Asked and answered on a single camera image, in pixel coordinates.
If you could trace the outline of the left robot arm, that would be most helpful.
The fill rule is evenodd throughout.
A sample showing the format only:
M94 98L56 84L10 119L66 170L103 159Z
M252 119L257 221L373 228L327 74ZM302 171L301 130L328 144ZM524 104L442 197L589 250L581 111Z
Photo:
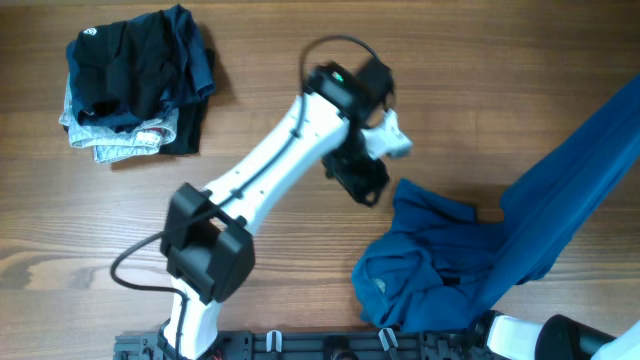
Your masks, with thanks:
M303 78L278 125L234 168L170 200L160 251L176 293L162 334L175 359L214 344L222 304L255 266L254 236L266 216L316 162L356 202L375 205L389 181L382 156L397 117L387 104L390 68L372 57L355 72L335 62Z

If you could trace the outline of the blue polo shirt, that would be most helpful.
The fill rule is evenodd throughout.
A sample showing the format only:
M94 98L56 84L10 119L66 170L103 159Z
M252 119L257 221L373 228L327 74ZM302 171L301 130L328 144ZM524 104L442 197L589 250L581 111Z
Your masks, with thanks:
M512 286L549 272L638 156L633 78L504 191L500 222L401 180L389 231L352 272L362 319L404 332L468 328Z

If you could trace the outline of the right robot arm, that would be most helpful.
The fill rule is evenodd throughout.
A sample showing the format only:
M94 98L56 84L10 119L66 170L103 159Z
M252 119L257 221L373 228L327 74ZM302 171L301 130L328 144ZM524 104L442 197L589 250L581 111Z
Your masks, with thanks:
M498 359L639 360L638 324L614 336L560 314L535 323L489 311L469 333L473 345Z

